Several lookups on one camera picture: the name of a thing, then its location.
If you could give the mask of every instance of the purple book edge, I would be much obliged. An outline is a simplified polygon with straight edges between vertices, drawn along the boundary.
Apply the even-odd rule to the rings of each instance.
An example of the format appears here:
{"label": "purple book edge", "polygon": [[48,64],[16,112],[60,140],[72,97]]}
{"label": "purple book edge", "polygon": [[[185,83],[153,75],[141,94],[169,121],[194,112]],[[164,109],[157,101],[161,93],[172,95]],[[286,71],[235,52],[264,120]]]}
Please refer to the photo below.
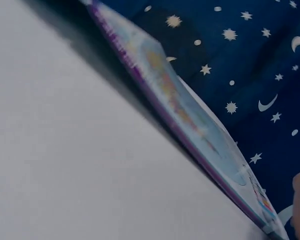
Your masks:
{"label": "purple book edge", "polygon": [[[120,45],[118,36],[113,32],[107,32],[106,30],[111,29],[107,24],[106,20],[98,9],[98,1],[95,0],[93,5],[87,6],[88,11],[96,23],[96,25],[102,31],[104,37],[110,43],[112,49],[118,55],[119,60],[124,64],[127,71],[130,73],[134,81],[138,84],[146,98],[152,104],[154,109],[159,113],[161,118],[172,130],[174,135],[181,141],[181,143],[189,150],[194,159],[202,165],[205,171],[215,180],[215,182],[222,188],[227,196],[259,227],[263,228],[265,222],[257,216],[254,211],[237,195],[236,192],[228,185],[226,181],[218,174],[218,172],[210,165],[210,163],[200,154],[197,148],[191,143],[186,134],[181,130],[177,123],[173,120],[170,114],[162,106],[156,95],[145,83],[139,69],[134,65],[129,55],[125,51],[124,47]],[[282,240],[282,238],[274,231],[269,233],[268,236],[274,240]]]}

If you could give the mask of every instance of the star print fabric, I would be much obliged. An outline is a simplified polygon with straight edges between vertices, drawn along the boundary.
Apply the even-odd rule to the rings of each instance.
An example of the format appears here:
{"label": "star print fabric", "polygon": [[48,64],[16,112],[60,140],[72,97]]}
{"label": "star print fabric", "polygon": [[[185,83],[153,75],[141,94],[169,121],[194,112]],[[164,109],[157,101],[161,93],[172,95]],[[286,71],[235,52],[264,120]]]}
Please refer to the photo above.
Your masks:
{"label": "star print fabric", "polygon": [[[300,172],[300,0],[104,0],[159,40],[278,213]],[[294,231],[285,226],[290,239]]]}

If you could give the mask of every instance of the bedsheet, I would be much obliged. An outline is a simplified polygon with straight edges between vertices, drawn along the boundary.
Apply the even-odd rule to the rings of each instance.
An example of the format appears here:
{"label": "bedsheet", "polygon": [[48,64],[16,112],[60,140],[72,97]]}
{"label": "bedsheet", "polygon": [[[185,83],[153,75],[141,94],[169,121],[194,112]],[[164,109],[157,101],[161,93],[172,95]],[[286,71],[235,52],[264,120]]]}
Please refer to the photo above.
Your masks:
{"label": "bedsheet", "polygon": [[300,172],[300,0],[104,0],[159,40],[226,126],[291,239]]}

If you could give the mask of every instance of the book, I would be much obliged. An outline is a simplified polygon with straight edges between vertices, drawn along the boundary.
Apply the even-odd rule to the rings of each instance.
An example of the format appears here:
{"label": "book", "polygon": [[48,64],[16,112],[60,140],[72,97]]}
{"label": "book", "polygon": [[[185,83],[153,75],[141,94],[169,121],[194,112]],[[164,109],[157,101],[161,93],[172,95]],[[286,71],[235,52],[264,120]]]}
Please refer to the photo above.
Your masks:
{"label": "book", "polygon": [[81,1],[142,93],[196,162],[270,238],[289,239],[236,143],[175,73],[161,44],[102,2]]}

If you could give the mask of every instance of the crescent moon print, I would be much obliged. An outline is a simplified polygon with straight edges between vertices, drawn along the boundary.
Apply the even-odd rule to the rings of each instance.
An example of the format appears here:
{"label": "crescent moon print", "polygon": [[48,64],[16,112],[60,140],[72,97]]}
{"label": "crescent moon print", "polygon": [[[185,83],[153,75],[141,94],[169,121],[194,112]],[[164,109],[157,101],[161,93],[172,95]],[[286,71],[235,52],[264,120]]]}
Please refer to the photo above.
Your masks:
{"label": "crescent moon print", "polygon": [[168,57],[166,58],[166,60],[167,60],[168,62],[171,62],[171,61],[176,60],[176,59],[177,59],[177,58],[174,57],[174,56],[168,56]]}
{"label": "crescent moon print", "polygon": [[296,48],[298,46],[300,46],[300,36],[295,36],[291,41],[291,48],[294,53],[296,52]]}
{"label": "crescent moon print", "polygon": [[287,224],[289,219],[292,218],[293,215],[293,205],[288,206],[287,208],[283,209],[281,212],[278,213],[278,217],[281,220],[283,226]]}
{"label": "crescent moon print", "polygon": [[264,111],[268,110],[275,103],[275,101],[277,100],[277,97],[278,97],[278,94],[275,95],[274,99],[272,99],[272,101],[269,102],[267,105],[261,104],[261,102],[259,100],[259,103],[258,103],[259,111],[264,112]]}

